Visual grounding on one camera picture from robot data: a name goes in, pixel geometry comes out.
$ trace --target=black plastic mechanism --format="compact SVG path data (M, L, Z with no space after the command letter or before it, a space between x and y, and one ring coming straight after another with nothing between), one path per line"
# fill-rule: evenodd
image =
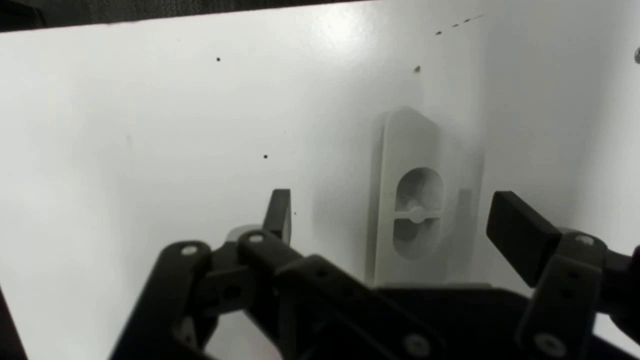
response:
M639 340L639 252L560 232L512 192L496 192L488 237L536 284L533 298L491 286L373 290L289 246L291 192L277 190L263 230L219 251L162 251L112 360L213 360L202 351L219 319L236 311L285 360L630 360L593 328L597 312L609 312ZM0 334L0 360L24 360L15 326Z
M45 16L40 9L15 3L15 0L0 3L0 33L42 29L42 27L45 27Z

